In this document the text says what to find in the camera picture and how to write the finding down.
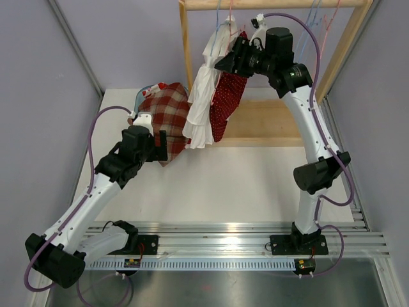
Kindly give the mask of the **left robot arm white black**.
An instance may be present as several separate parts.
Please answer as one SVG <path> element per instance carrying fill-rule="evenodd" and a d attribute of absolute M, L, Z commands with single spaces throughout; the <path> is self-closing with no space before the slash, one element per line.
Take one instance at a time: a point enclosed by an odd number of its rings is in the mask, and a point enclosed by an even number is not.
<path fill-rule="evenodd" d="M 123 130 L 122 140 L 100 159 L 91 171 L 87 189 L 42 235 L 32 233 L 25 241 L 31 269 L 62 288 L 74 285 L 86 265 L 111 253 L 121 255 L 141 251 L 139 230 L 119 220 L 92 238 L 84 240 L 90 224 L 102 209 L 133 179 L 145 162 L 167 160 L 167 133 L 159 138 L 149 128 L 132 125 Z"/>

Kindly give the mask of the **dark red dotted garment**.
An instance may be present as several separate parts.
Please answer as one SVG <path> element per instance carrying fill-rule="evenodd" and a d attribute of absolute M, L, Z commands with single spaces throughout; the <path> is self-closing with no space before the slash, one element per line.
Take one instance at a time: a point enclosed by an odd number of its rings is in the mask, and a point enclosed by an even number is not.
<path fill-rule="evenodd" d="M 210 106 L 210 125 L 214 143 L 223 138 L 230 116 L 240 105 L 246 84 L 246 77 L 221 73 Z"/>

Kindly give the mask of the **red plaid garment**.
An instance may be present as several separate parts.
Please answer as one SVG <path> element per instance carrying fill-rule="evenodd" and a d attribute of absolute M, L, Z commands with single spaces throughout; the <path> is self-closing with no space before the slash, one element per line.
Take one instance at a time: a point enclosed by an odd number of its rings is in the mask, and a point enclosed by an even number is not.
<path fill-rule="evenodd" d="M 175 160 L 190 143 L 190 139 L 183 135 L 189 109 L 188 93 L 182 83 L 168 84 L 165 89 L 149 96 L 139 106 L 139 112 L 153 115 L 156 145 L 160 143 L 159 131 L 165 130 L 167 133 L 168 160 L 160 162 L 163 167 Z"/>

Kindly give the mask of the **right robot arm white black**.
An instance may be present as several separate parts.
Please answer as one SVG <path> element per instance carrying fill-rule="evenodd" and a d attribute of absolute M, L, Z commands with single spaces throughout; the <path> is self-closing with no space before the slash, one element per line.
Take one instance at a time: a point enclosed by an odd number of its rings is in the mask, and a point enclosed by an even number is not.
<path fill-rule="evenodd" d="M 264 75 L 296 121 L 301 135 L 306 164 L 294 169 L 293 177 L 300 189 L 295 221 L 287 235 L 271 235 L 273 255 L 327 255 L 328 247 L 319 225 L 318 202 L 351 157 L 341 152 L 320 115 L 313 81 L 305 65 L 295 63 L 293 36 L 287 28 L 270 28 L 265 42 L 253 44 L 239 37 L 232 51 L 216 63 L 223 72 L 249 78 Z"/>

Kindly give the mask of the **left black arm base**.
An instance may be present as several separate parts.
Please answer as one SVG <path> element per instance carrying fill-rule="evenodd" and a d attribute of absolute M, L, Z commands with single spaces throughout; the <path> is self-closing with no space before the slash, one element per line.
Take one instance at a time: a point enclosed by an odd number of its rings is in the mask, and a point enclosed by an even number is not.
<path fill-rule="evenodd" d="M 157 255 L 158 251 L 158 235 L 132 235 L 128 238 L 127 246 L 125 247 L 126 255 Z"/>

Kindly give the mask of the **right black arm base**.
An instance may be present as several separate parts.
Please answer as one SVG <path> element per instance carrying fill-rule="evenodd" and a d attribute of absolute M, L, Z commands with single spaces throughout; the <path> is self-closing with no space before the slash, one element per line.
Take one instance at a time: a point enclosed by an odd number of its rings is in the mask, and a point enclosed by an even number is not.
<path fill-rule="evenodd" d="M 271 235 L 270 244 L 274 256 L 325 256 L 329 254 L 324 235 L 307 240 L 293 240 L 291 235 Z"/>

